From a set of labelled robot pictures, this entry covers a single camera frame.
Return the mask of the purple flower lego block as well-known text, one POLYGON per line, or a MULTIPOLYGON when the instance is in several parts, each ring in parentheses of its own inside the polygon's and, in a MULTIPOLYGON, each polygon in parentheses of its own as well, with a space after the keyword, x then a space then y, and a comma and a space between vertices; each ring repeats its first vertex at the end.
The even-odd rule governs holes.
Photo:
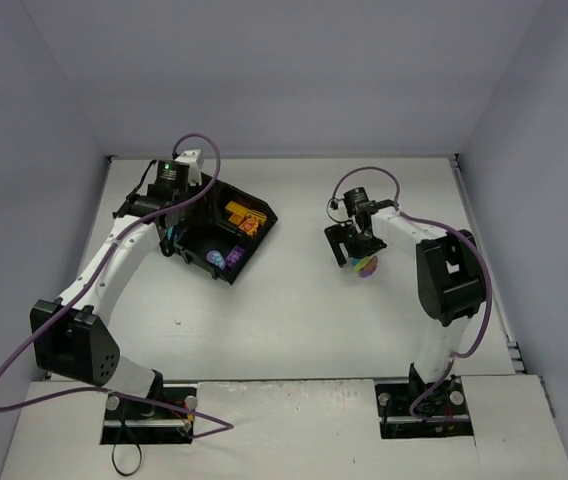
POLYGON ((225 258, 218 250, 209 251, 206 255, 206 260, 208 263, 220 270, 224 270, 226 268, 225 258))

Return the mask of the purple arch lego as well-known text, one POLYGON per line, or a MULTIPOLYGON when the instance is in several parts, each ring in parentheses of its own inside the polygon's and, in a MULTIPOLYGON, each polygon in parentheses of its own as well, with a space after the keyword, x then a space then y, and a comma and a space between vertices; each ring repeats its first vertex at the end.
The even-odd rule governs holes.
POLYGON ((225 257, 225 267, 228 269, 233 269, 237 263, 242 259, 245 250, 236 245, 225 257))

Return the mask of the orange and lime lego stack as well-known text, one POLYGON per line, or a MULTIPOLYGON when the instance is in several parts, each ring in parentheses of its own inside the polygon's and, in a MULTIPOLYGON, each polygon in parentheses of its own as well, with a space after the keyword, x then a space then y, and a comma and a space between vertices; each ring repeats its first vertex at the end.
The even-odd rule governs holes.
POLYGON ((245 218, 247 217, 247 208, 238 204, 237 202, 234 202, 234 201, 230 201, 225 206, 225 212, 228 214, 228 221, 229 221, 229 217, 233 214, 241 214, 241 215, 244 215, 245 218))

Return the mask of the orange rounded lego block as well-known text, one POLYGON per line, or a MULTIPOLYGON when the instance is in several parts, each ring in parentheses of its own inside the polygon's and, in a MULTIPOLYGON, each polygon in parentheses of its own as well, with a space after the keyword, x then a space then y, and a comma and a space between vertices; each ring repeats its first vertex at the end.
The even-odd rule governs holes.
POLYGON ((255 237, 266 220, 267 217, 260 212, 249 212, 239 224, 238 229, 249 237, 255 237))

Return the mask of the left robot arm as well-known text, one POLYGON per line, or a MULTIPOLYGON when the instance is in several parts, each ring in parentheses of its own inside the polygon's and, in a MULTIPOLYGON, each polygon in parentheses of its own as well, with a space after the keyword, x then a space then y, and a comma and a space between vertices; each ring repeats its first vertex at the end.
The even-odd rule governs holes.
POLYGON ((55 300, 36 302, 30 323, 40 369, 109 392, 162 400, 162 374, 126 358, 108 325, 142 261, 168 244, 213 186, 202 179, 203 163, 199 150, 154 162, 155 181, 145 194, 132 190, 125 197, 108 237, 77 279, 55 300))

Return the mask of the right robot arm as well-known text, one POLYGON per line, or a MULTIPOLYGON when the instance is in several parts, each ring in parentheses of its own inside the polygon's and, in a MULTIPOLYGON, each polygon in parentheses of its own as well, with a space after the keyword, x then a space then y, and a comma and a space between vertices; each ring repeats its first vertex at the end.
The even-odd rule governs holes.
POLYGON ((351 264, 368 277, 377 269, 377 254, 390 245, 415 260, 417 296, 430 321, 410 365, 409 388, 415 398, 438 391, 454 361, 479 348, 490 321, 492 285, 473 234, 412 217, 392 200, 371 200, 362 187, 327 205, 340 206, 346 218, 324 229, 339 267, 351 264))

